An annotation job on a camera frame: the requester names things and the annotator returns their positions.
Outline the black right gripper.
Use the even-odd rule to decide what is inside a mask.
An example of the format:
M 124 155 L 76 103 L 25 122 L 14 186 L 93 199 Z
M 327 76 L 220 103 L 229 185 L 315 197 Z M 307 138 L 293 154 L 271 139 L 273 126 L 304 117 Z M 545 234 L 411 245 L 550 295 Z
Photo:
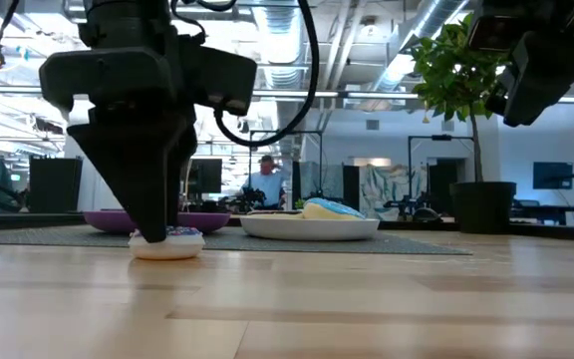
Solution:
M 505 89 L 493 89 L 484 104 L 508 126 L 532 125 L 574 83 L 574 0 L 521 0 L 521 5 L 524 34 L 503 72 Z

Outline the small sprinkled white donut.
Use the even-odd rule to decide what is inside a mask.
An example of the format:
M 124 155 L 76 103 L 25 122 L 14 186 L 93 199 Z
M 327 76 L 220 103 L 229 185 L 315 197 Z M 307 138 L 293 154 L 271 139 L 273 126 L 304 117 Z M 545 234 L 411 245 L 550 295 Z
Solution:
M 164 241 L 149 243 L 136 229 L 128 241 L 135 258 L 179 260 L 196 257 L 205 246 L 203 233 L 194 227 L 168 226 Z

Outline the large blue icing donut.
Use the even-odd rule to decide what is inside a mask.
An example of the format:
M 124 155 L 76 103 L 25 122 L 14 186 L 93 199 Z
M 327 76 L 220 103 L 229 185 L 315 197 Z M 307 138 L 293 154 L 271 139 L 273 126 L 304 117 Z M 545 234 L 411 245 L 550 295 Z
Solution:
M 319 197 L 308 199 L 303 205 L 302 213 L 305 219 L 365 219 L 363 214 L 349 206 Z

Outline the black computer monitor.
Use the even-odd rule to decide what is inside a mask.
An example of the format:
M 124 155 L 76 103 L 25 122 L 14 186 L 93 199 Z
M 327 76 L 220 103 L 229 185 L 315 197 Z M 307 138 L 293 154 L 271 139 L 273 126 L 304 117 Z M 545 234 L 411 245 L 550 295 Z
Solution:
M 221 159 L 197 159 L 191 162 L 187 180 L 189 193 L 221 193 L 221 186 Z

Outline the purple plate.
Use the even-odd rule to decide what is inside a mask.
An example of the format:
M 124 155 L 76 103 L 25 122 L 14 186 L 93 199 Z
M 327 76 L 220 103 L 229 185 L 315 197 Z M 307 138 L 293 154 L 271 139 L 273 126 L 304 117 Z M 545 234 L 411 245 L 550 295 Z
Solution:
M 84 219 L 88 225 L 111 233 L 133 232 L 137 226 L 122 210 L 85 211 Z M 229 213 L 179 212 L 177 224 L 194 227 L 203 233 L 211 233 L 226 226 Z

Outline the green indoor tree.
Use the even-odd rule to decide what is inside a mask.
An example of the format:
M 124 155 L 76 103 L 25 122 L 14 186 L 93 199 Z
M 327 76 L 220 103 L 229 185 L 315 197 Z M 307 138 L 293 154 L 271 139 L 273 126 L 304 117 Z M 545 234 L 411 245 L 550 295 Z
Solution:
M 491 117 L 484 106 L 496 83 L 497 69 L 507 64 L 501 53 L 472 50 L 467 45 L 472 16 L 445 24 L 434 37 L 420 39 L 412 49 L 414 71 L 423 81 L 413 88 L 425 108 L 446 122 L 457 119 L 470 124 L 473 137 L 474 179 L 483 180 L 478 117 Z

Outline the black partition panel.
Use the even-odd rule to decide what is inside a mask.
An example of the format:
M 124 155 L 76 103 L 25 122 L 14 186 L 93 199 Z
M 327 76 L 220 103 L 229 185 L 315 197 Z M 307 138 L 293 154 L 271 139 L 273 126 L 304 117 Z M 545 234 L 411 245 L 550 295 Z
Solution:
M 31 212 L 69 213 L 78 210 L 83 161 L 81 159 L 30 159 Z

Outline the dark background desk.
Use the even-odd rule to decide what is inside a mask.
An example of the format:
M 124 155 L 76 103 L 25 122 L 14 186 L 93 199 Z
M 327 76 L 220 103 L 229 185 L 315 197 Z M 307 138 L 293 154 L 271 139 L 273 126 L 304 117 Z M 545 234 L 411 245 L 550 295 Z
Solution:
M 567 213 L 574 214 L 574 205 L 541 204 L 531 199 L 515 199 L 511 209 L 512 217 L 536 219 L 539 223 L 552 220 L 558 225 L 567 224 Z

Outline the black plant pot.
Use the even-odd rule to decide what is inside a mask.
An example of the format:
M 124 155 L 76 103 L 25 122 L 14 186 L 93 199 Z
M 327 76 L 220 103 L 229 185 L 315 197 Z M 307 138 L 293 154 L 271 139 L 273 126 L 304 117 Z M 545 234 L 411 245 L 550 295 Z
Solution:
M 515 182 L 457 182 L 450 186 L 449 192 L 461 232 L 503 234 L 508 231 Z

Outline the grey woven placemat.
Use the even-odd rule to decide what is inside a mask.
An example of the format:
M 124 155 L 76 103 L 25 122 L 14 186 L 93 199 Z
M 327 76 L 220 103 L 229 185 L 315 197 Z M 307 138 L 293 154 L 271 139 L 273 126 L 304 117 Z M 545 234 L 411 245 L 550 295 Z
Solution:
M 378 233 L 374 238 L 353 241 L 297 241 L 263 239 L 248 236 L 240 227 L 225 227 L 204 237 L 207 250 L 467 255 L 462 249 L 450 248 Z M 39 227 L 0 230 L 0 244 L 126 247 L 126 234 L 96 231 L 89 226 Z

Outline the white plate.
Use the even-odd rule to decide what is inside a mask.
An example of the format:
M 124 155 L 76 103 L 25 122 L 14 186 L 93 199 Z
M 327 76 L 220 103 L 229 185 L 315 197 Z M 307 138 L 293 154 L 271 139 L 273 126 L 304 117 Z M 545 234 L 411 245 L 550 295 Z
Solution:
M 375 236 L 380 222 L 376 219 L 286 219 L 258 216 L 240 217 L 243 230 L 251 236 L 279 240 L 343 241 Z

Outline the grey draped cloth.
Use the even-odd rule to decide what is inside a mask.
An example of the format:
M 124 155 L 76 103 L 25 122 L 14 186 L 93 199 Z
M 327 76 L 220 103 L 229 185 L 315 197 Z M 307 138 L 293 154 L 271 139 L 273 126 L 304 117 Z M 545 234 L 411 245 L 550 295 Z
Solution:
M 413 192 L 412 198 L 417 198 L 427 189 L 427 182 L 428 172 L 425 166 L 412 167 L 412 179 L 409 179 L 407 165 L 360 167 L 360 212 L 367 218 L 397 221 L 398 207 L 385 207 L 385 203 L 401 201 L 410 191 Z

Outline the black cabinet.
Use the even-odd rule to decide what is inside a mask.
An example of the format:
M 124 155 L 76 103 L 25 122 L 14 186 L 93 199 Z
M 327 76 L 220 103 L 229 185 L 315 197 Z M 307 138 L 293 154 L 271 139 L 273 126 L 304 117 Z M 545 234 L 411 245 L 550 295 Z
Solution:
M 360 168 L 343 166 L 343 201 L 355 210 L 360 210 Z

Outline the blue wall screen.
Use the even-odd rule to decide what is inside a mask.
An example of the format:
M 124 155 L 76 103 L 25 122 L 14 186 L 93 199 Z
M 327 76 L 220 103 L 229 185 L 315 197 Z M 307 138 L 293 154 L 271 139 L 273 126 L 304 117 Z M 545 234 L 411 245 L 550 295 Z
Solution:
M 535 162 L 533 164 L 534 189 L 571 189 L 572 163 Z

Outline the black background rig frame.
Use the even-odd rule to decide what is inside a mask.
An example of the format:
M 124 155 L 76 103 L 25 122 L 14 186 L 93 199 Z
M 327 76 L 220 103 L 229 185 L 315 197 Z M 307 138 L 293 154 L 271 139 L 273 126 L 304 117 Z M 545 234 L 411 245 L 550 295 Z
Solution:
M 256 134 L 270 134 L 270 135 L 275 135 L 278 133 L 278 130 L 251 130 L 249 132 L 249 140 L 252 141 L 253 140 L 253 136 Z M 319 131 L 319 130 L 293 130 L 289 133 L 289 136 L 298 136 L 298 135 L 302 135 L 302 136 L 316 136 L 318 138 L 318 142 L 313 141 L 313 143 L 315 145 L 318 146 L 318 150 L 319 150 L 319 159 L 318 159 L 318 183 L 315 186 L 315 191 L 314 194 L 316 194 L 317 196 L 322 196 L 324 194 L 324 190 L 323 190 L 323 183 L 324 183 L 324 176 L 323 176 L 323 165 L 324 165 L 324 159 L 325 159 L 325 154 L 324 154 L 324 149 L 323 149 L 323 132 Z M 248 164 L 247 164 L 247 172 L 248 175 L 251 176 L 252 174 L 252 155 L 254 152 L 257 151 L 257 147 L 253 146 L 251 148 L 248 149 L 248 153 L 247 153 L 247 159 L 248 159 Z
M 461 137 L 461 136 L 451 136 L 451 135 L 431 135 L 431 136 L 408 136 L 407 139 L 407 150 L 408 150 L 408 190 L 409 190 L 409 200 L 410 202 L 407 204 L 407 209 L 409 214 L 415 214 L 418 209 L 418 204 L 421 202 L 421 199 L 424 199 L 424 204 L 429 206 L 431 203 L 435 201 L 435 197 L 432 195 L 431 192 L 431 183 L 430 183 L 430 173 L 428 171 L 427 179 L 428 179 L 428 186 L 425 192 L 425 196 L 422 196 L 420 192 L 418 197 L 414 197 L 414 179 L 419 179 L 421 177 L 420 171 L 415 171 L 413 167 L 413 152 L 415 148 L 413 147 L 414 140 L 427 140 L 432 142 L 451 142 L 451 141 L 459 141 L 465 148 L 469 149 L 469 151 L 473 154 L 474 149 L 468 147 L 463 142 L 470 141 L 473 145 L 477 144 L 477 140 L 474 137 Z

